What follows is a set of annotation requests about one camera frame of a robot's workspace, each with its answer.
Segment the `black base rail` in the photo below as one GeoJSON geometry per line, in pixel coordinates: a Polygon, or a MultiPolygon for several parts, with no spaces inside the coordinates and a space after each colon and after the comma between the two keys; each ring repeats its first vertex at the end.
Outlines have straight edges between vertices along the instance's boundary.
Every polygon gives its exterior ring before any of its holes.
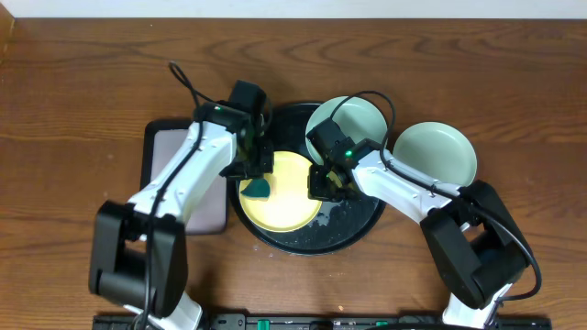
{"type": "MultiPolygon", "coordinates": [[[[205,316],[198,325],[203,330],[359,330],[381,328],[388,325],[411,325],[412,329],[454,329],[454,326],[442,324],[438,316],[404,315],[401,317],[281,317],[281,316],[247,316],[239,313],[217,313],[205,316]]],[[[497,317],[490,325],[497,330],[552,330],[548,318],[542,317],[497,317]]]]}

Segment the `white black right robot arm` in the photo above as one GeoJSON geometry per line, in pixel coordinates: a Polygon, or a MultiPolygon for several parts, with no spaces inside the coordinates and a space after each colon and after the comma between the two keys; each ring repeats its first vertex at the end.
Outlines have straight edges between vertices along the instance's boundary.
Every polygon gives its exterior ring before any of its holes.
{"type": "Polygon", "coordinates": [[[415,221],[450,292],[442,323],[492,326],[497,309],[513,298],[510,288],[537,265],[496,190],[484,181],[459,186],[430,177],[368,138],[308,140],[322,160],[310,170],[310,196],[339,201],[366,195],[415,221]]]}

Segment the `yellow plate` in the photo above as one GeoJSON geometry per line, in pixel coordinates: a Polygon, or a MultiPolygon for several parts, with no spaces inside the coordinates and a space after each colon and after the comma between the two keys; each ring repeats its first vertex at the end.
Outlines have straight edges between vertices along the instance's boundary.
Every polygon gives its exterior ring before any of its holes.
{"type": "Polygon", "coordinates": [[[256,226],[271,232],[286,233],[307,225],[317,215],[322,203],[308,197],[308,172],[312,162],[291,151],[274,152],[273,172],[265,173],[271,186],[267,201],[245,198],[240,194],[239,205],[256,226]]]}

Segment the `light green plate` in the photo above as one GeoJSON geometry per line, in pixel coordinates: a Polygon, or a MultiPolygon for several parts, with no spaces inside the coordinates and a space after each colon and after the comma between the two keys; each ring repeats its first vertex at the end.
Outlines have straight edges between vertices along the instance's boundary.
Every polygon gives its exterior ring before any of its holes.
{"type": "Polygon", "coordinates": [[[478,161],[470,141],[453,126],[423,122],[407,128],[393,146],[393,156],[442,182],[471,184],[478,161]]]}

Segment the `round black tray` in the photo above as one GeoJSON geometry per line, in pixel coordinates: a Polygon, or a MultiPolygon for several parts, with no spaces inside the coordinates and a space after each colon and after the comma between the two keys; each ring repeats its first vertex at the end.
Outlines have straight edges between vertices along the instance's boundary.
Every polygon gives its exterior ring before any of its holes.
{"type": "MultiPolygon", "coordinates": [[[[291,151],[310,159],[305,127],[318,103],[282,104],[275,108],[267,135],[277,151],[291,151]]],[[[361,196],[338,203],[322,203],[309,224],[288,233],[267,231],[252,223],[238,200],[238,184],[227,185],[227,194],[240,222],[252,235],[281,251],[296,255],[334,253],[358,242],[374,227],[385,208],[376,198],[361,196]]]]}

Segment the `black rectangular water tray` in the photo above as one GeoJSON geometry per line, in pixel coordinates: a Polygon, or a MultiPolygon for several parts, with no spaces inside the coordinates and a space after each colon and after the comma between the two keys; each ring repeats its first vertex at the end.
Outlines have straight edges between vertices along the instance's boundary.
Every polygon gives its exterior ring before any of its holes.
{"type": "MultiPolygon", "coordinates": [[[[189,118],[164,118],[145,127],[141,166],[140,189],[145,188],[167,165],[185,140],[189,118]]],[[[227,227],[227,180],[216,176],[206,190],[201,203],[186,223],[188,236],[217,235],[227,227]]]]}

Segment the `green yellow sponge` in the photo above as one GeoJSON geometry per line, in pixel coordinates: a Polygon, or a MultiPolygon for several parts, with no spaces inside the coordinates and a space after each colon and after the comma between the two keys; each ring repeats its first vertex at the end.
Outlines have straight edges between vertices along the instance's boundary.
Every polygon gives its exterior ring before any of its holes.
{"type": "Polygon", "coordinates": [[[271,186],[266,179],[251,179],[242,182],[240,194],[245,198],[257,201],[267,201],[271,196],[271,186]]]}

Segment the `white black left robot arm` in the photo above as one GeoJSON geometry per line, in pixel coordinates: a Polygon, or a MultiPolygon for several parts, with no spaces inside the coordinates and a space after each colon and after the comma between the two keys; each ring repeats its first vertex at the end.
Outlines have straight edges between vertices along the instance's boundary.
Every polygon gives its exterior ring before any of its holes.
{"type": "Polygon", "coordinates": [[[264,107],[201,105],[159,175],[126,203],[106,201],[97,211],[89,289],[135,308],[130,328],[198,326],[201,309],[184,291],[185,225],[216,177],[257,179],[272,171],[272,149],[262,139],[264,107]]]}

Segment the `pale green plate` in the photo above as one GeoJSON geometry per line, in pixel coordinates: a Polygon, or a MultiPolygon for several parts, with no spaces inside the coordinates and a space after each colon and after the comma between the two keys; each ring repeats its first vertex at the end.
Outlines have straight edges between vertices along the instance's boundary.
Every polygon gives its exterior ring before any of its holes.
{"type": "Polygon", "coordinates": [[[330,118],[335,107],[341,104],[333,117],[342,133],[359,144],[367,138],[380,143],[386,133],[387,125],[381,111],[370,101],[353,97],[343,103],[346,96],[339,96],[321,104],[311,114],[305,129],[308,134],[313,128],[330,118]]]}

